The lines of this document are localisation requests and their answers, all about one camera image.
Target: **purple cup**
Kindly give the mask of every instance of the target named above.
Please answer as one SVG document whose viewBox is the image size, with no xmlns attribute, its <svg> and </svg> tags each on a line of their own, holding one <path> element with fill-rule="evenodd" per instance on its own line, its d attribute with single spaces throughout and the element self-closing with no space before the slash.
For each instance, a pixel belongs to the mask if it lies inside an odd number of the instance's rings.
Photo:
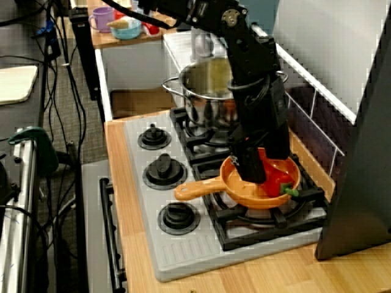
<svg viewBox="0 0 391 293">
<path fill-rule="evenodd" d="M 92 18 L 95 20 L 96 27 L 91 23 Z M 114 9 L 106 6 L 94 9 L 88 18 L 90 26 L 100 32 L 110 32 L 110 27 L 107 24 L 111 21 L 114 21 Z"/>
</svg>

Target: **stainless steel pot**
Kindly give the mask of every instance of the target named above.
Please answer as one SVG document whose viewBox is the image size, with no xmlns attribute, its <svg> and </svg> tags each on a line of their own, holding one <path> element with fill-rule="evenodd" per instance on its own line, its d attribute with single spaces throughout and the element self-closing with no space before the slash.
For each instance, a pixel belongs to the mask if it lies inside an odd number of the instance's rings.
<svg viewBox="0 0 391 293">
<path fill-rule="evenodd" d="M 186 111 L 194 124 L 219 131 L 233 129 L 239 123 L 232 92 L 227 88 L 231 79 L 227 58 L 207 58 L 188 65 L 178 77 L 166 79 L 162 87 L 185 99 Z M 167 86 L 174 80 L 179 81 L 185 94 Z"/>
</svg>

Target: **wooden countertop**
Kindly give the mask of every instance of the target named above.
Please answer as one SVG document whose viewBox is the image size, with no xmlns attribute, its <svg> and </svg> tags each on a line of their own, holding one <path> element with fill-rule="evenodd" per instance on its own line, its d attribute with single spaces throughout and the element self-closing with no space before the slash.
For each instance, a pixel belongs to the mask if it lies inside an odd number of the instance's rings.
<svg viewBox="0 0 391 293">
<path fill-rule="evenodd" d="M 168 283 L 157 281 L 123 133 L 124 122 L 141 117 L 105 124 L 129 292 L 391 292 L 391 244 L 323 262 L 315 259 L 313 244 Z M 291 150 L 330 199 L 335 183 L 292 133 Z"/>
<path fill-rule="evenodd" d="M 101 0 L 87 0 L 87 5 L 88 5 L 89 15 L 92 15 L 92 11 L 95 8 L 101 6 L 107 6 L 107 4 L 105 4 Z M 175 23 L 174 19 L 165 16 L 163 14 L 160 14 L 158 12 L 155 12 L 153 14 L 153 17 L 161 21 L 164 21 L 169 25 L 173 25 Z M 137 38 L 131 40 L 118 40 L 114 38 L 111 33 L 103 34 L 95 29 L 91 29 L 91 37 L 92 37 L 92 44 L 95 49 L 104 49 L 104 48 L 110 48 L 116 46 L 135 45 L 135 44 L 140 44 L 145 42 L 157 41 L 157 40 L 161 40 L 164 34 L 172 34 L 175 33 L 176 31 L 177 31 L 176 29 L 169 29 L 169 30 L 160 29 L 160 33 L 154 37 L 149 37 L 145 33 L 141 32 L 141 34 Z"/>
</svg>

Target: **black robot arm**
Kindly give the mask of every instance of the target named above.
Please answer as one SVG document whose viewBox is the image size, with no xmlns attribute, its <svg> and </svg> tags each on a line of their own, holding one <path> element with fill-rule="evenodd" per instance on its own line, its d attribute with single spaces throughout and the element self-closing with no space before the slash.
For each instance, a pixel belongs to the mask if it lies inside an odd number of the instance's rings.
<svg viewBox="0 0 391 293">
<path fill-rule="evenodd" d="M 169 26 L 153 18 L 127 10 L 112 0 L 113 8 L 153 25 Z M 271 159 L 286 159 L 290 153 L 288 98 L 278 72 L 280 63 L 276 43 L 270 36 L 259 36 L 246 23 L 247 9 L 236 0 L 139 0 L 145 13 L 158 11 L 195 28 L 223 38 L 233 80 L 232 91 L 239 126 L 230 136 L 232 161 L 241 178 L 253 183 L 266 180 L 258 155 L 264 147 Z"/>
</svg>

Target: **pan handle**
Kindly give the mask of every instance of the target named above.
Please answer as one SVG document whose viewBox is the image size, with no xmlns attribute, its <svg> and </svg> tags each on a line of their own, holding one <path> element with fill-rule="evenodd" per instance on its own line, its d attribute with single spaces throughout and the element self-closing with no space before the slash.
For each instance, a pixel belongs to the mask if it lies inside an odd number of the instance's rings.
<svg viewBox="0 0 391 293">
<path fill-rule="evenodd" d="M 161 83 L 161 86 L 162 86 L 162 88 L 164 88 L 165 90 L 167 90 L 169 93 L 172 93 L 172 94 L 174 94 L 174 95 L 178 95 L 178 96 L 181 96 L 182 98 L 187 99 L 187 98 L 188 98 L 187 96 L 185 96 L 184 94 L 182 94 L 182 93 L 180 93 L 180 92 L 177 92 L 176 90 L 173 90 L 172 88 L 170 88 L 170 87 L 168 87 L 168 86 L 166 85 L 166 83 L 168 83 L 168 82 L 170 82 L 170 81 L 176 81 L 176 80 L 178 80 L 178 79 L 179 79 L 178 76 L 176 76 L 176 77 L 174 77 L 174 78 L 168 78 L 168 79 L 166 79 L 165 81 L 163 81 L 163 82 Z"/>
<path fill-rule="evenodd" d="M 203 181 L 188 182 L 179 185 L 174 190 L 175 198 L 179 201 L 204 197 L 212 192 L 224 191 L 225 184 L 220 176 Z"/>
</svg>

